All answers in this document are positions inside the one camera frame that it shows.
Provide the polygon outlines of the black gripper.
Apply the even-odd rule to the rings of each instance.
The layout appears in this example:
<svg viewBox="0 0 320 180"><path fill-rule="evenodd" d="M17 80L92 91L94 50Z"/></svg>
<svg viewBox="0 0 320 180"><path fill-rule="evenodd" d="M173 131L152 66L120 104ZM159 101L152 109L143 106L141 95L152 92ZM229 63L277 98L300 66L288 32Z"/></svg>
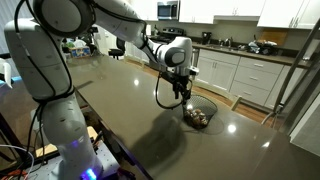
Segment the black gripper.
<svg viewBox="0 0 320 180"><path fill-rule="evenodd" d="M191 90L187 89L187 85L190 81L189 76L181 76L172 72L165 73L165 79L173 86L175 99L179 98L179 91L182 93L182 104L185 105L191 97Z"/></svg>

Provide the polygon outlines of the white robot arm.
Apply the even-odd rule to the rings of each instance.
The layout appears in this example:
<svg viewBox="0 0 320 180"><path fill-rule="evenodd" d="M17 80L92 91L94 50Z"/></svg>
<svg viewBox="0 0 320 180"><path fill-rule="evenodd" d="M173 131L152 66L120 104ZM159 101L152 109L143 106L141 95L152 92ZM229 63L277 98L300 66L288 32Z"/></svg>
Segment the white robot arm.
<svg viewBox="0 0 320 180"><path fill-rule="evenodd" d="M177 37L164 45L146 35L146 22L125 0L33 0L32 19L14 18L4 27L6 43L32 98L44 133L62 161L51 180L98 180L103 165L90 141L77 103L60 41L76 37L96 24L130 42L148 58L174 69L176 87L188 96L192 42Z"/></svg>

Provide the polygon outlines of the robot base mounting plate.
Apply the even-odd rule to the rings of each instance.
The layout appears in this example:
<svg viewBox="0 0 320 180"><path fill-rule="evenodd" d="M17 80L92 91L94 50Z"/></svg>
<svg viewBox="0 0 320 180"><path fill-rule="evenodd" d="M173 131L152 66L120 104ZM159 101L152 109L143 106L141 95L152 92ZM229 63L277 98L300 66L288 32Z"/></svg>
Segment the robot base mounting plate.
<svg viewBox="0 0 320 180"><path fill-rule="evenodd" d="M69 161L61 156L50 158L40 168L28 168L27 180L103 180L117 174L120 165L102 141L92 152L92 160L90 154L75 154Z"/></svg>

